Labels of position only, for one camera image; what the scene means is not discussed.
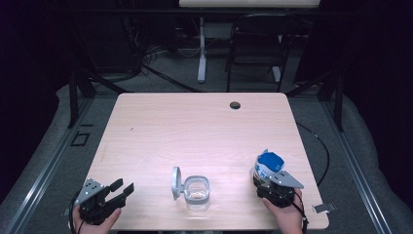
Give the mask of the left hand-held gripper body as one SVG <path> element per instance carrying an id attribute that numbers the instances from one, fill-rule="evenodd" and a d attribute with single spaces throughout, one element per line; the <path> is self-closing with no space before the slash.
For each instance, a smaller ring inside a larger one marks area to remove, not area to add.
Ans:
<path id="1" fill-rule="evenodd" d="M 126 205 L 125 200 L 110 200 L 106 197 L 111 193 L 109 186 L 88 178 L 79 194 L 75 198 L 74 205 L 80 207 L 80 216 L 87 224 L 99 225 L 107 219 L 116 209 Z"/>

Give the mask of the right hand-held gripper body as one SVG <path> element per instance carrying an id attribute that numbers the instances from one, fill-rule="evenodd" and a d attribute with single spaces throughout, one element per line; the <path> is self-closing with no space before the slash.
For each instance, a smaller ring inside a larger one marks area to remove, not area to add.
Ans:
<path id="1" fill-rule="evenodd" d="M 269 187 L 256 188 L 260 198 L 268 199 L 279 208 L 286 208 L 294 202 L 295 189 L 303 189 L 304 185 L 287 171 L 280 171 L 281 185 L 271 184 Z"/>

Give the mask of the blue and white bag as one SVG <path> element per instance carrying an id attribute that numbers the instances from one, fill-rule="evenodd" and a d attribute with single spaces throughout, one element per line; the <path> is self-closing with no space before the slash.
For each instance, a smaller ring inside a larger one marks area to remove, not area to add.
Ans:
<path id="1" fill-rule="evenodd" d="M 255 176 L 260 181 L 260 187 L 269 187 L 272 183 L 281 185 L 280 171 L 284 160 L 274 152 L 264 150 L 257 156 L 253 167 L 249 171 L 251 178 Z"/>

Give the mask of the clear plastic jar with lid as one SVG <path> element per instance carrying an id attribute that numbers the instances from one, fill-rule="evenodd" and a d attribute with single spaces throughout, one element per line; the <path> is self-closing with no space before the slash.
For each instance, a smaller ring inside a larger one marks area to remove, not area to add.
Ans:
<path id="1" fill-rule="evenodd" d="M 174 200 L 183 196 L 186 208 L 191 212 L 205 212 L 209 208 L 209 180 L 203 175 L 190 175 L 182 179 L 180 168 L 173 167 L 171 193 Z"/>

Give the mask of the person's left hand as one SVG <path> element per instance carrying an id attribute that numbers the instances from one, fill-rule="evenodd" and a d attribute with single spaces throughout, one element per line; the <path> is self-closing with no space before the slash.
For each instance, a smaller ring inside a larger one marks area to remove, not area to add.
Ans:
<path id="1" fill-rule="evenodd" d="M 116 209 L 107 219 L 100 225 L 87 224 L 80 217 L 80 207 L 76 206 L 72 212 L 72 225 L 75 234 L 109 234 L 111 228 L 121 216 L 122 210 Z"/>

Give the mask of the person's right hand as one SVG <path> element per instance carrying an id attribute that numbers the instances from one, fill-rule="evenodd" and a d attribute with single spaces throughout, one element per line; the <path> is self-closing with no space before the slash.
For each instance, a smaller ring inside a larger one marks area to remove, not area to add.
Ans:
<path id="1" fill-rule="evenodd" d="M 268 199 L 263 198 L 263 204 L 273 214 L 279 230 L 282 234 L 303 234 L 303 205 L 301 204 L 302 192 L 295 189 L 294 205 L 286 208 L 279 208 L 273 205 Z"/>

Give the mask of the silver tape strip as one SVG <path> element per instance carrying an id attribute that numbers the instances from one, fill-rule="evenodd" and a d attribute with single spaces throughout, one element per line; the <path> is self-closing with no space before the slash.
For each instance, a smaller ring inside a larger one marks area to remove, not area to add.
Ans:
<path id="1" fill-rule="evenodd" d="M 320 205 L 312 206 L 312 209 L 317 214 L 329 214 L 337 209 L 334 203 L 323 203 Z"/>

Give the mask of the black metal stand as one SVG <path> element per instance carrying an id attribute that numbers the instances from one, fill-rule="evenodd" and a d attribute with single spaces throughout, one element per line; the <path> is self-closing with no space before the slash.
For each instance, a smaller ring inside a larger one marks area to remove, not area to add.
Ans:
<path id="1" fill-rule="evenodd" d="M 302 92 L 309 90 L 315 84 L 321 83 L 321 88 L 318 92 L 318 99 L 320 101 L 328 101 L 331 99 L 332 95 L 334 97 L 334 108 L 333 108 L 333 121 L 337 129 L 342 132 L 342 110 L 343 110 L 343 99 L 344 99 L 344 77 L 340 70 L 330 70 L 322 74 L 321 76 L 306 81 L 303 85 L 298 88 L 293 89 L 286 93 L 286 95 L 291 98 L 295 97 Z"/>
<path id="2" fill-rule="evenodd" d="M 109 90 L 114 91 L 118 95 L 127 92 L 127 90 L 115 85 L 114 83 L 88 69 L 74 70 L 69 76 L 68 83 L 70 102 L 70 122 L 68 124 L 68 128 L 72 128 L 79 119 L 78 92 L 81 92 L 85 98 L 94 98 L 96 95 L 96 90 L 92 84 L 92 81 L 96 81 Z"/>

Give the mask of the black folding chair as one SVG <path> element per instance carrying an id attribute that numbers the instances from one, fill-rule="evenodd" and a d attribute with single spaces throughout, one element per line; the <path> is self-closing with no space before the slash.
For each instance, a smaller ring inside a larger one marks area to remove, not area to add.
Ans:
<path id="1" fill-rule="evenodd" d="M 232 83 L 232 66 L 267 66 L 280 69 L 277 91 L 281 90 L 292 40 L 298 34 L 301 21 L 295 16 L 247 14 L 233 24 L 226 62 L 226 91 Z"/>

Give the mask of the white desk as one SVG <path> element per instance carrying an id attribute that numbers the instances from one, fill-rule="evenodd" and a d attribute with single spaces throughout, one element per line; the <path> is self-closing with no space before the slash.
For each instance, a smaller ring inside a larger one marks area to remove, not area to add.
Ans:
<path id="1" fill-rule="evenodd" d="M 240 10 L 240 9 L 316 9 L 321 0 L 179 0 L 181 8 L 189 10 Z M 230 37 L 229 22 L 208 22 L 200 17 L 200 62 L 198 82 L 204 83 L 207 78 L 206 39 L 228 39 Z"/>

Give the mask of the aluminium floor rail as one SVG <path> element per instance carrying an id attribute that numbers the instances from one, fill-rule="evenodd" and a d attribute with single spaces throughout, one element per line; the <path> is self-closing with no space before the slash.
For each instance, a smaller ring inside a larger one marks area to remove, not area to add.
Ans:
<path id="1" fill-rule="evenodd" d="M 357 187 L 358 194 L 370 216 L 377 234 L 394 234 L 384 216 L 376 196 L 366 180 L 366 177 L 358 163 L 356 154 L 347 139 L 346 133 L 344 131 L 340 131 L 335 123 L 331 105 L 328 102 L 322 101 L 320 106 L 323 109 L 329 125 L 333 129 L 334 135 L 338 138 L 338 141 L 343 149 L 344 160 L 348 171 L 355 186 Z"/>
<path id="2" fill-rule="evenodd" d="M 98 140 L 95 101 L 81 102 L 80 117 L 66 127 L 61 105 L 17 184 L 0 204 L 0 234 L 70 234 L 64 213 L 88 173 Z"/>

